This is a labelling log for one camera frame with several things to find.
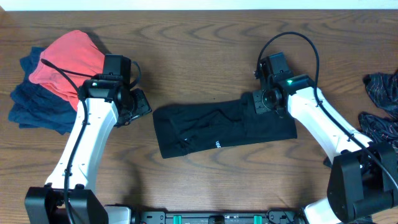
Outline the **plain black t-shirt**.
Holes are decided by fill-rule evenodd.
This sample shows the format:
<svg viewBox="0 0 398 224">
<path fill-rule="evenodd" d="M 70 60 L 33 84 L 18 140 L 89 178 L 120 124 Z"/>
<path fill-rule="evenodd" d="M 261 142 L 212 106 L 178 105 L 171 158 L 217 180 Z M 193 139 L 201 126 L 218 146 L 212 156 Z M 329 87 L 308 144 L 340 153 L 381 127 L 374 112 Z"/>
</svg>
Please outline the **plain black t-shirt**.
<svg viewBox="0 0 398 224">
<path fill-rule="evenodd" d="M 209 149 L 297 138 L 295 121 L 257 114 L 251 93 L 220 103 L 168 105 L 153 112 L 164 159 Z"/>
</svg>

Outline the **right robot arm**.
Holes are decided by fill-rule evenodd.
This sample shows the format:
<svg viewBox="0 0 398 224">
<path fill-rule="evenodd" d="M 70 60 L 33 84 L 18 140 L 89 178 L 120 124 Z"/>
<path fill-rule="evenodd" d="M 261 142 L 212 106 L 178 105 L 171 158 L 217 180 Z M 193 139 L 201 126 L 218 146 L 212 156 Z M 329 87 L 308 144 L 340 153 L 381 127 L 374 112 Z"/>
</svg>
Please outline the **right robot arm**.
<svg viewBox="0 0 398 224">
<path fill-rule="evenodd" d="M 282 53 L 260 60 L 255 72 L 256 113 L 295 118 L 331 162 L 327 196 L 307 205 L 305 223 L 351 223 L 397 206 L 396 152 L 350 125 L 323 97 L 308 75 L 295 76 Z"/>
</svg>

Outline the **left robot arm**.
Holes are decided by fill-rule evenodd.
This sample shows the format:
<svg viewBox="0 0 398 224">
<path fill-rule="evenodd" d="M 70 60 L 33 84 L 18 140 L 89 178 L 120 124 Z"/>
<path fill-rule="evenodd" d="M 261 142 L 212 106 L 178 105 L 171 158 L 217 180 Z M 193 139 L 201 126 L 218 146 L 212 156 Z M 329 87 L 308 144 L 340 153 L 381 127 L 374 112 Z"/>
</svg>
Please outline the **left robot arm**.
<svg viewBox="0 0 398 224">
<path fill-rule="evenodd" d="M 102 205 L 96 177 L 111 130 L 131 124 L 152 109 L 131 81 L 136 62 L 107 54 L 102 73 L 74 86 L 79 103 L 63 154 L 42 187 L 30 187 L 24 205 L 31 223 L 139 223 L 129 205 Z"/>
</svg>

